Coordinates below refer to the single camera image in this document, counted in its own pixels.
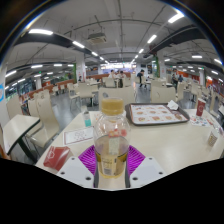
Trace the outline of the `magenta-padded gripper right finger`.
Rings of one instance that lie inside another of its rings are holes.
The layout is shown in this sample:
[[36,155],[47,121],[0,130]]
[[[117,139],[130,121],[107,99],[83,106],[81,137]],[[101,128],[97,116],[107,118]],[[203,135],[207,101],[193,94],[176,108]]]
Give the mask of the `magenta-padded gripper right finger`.
[[125,185],[127,188],[139,188],[166,176],[166,172],[154,157],[146,157],[134,146],[129,146]]

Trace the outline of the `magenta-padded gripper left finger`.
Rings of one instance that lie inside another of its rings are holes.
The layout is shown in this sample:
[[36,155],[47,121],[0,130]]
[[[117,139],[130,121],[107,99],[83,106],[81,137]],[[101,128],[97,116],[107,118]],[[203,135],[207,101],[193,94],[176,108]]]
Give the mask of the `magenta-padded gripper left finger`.
[[97,188],[99,174],[94,146],[88,147],[78,157],[70,157],[57,176],[84,188]]

